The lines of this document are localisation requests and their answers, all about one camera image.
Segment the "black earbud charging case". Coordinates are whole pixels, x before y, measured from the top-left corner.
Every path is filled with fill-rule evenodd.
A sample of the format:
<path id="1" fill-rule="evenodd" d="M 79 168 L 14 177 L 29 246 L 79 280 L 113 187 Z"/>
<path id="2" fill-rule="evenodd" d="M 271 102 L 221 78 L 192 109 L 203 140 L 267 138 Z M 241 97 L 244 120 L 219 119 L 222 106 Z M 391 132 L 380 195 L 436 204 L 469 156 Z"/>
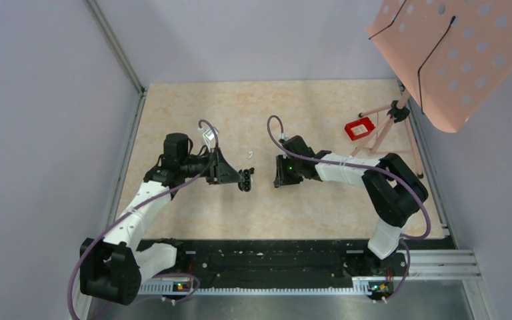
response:
<path id="1" fill-rule="evenodd" d="M 238 182 L 238 188 L 242 192 L 250 192 L 252 189 L 252 175 L 255 173 L 255 168 L 251 167 L 249 169 L 239 170 L 239 174 L 243 179 L 241 182 Z"/>

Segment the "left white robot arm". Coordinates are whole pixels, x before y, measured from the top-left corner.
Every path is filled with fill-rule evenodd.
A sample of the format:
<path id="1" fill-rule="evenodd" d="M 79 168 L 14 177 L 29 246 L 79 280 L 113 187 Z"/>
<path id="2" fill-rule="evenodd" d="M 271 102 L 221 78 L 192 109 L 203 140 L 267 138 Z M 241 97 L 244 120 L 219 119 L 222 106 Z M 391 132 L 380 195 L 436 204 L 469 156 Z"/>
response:
<path id="1" fill-rule="evenodd" d="M 129 305 L 140 286 L 161 271 L 180 275 L 187 258 L 170 241 L 139 249 L 150 225 L 170 204 L 178 190 L 195 178 L 209 185 L 236 184 L 240 191 L 251 190 L 254 168 L 234 169 L 220 147 L 203 146 L 192 154 L 192 140 L 184 133 L 170 133 L 163 142 L 163 153 L 146 172 L 133 200 L 120 220 L 97 241 L 88 238 L 80 248 L 80 291 L 92 297 Z"/>

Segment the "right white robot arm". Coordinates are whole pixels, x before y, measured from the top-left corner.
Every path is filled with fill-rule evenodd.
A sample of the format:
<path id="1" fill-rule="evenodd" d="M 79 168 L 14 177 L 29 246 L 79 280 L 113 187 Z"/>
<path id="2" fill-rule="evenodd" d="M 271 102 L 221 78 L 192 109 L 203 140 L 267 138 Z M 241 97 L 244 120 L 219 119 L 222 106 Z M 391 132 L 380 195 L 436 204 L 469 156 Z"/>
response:
<path id="1" fill-rule="evenodd" d="M 278 141 L 284 154 L 276 157 L 276 188 L 300 184 L 303 180 L 344 183 L 366 190 L 379 217 L 367 244 L 364 265 L 374 275 L 391 266 L 409 218 L 421 210 L 429 193 L 418 176 L 395 153 L 380 159 L 344 157 L 331 151 L 314 152 L 296 135 Z"/>

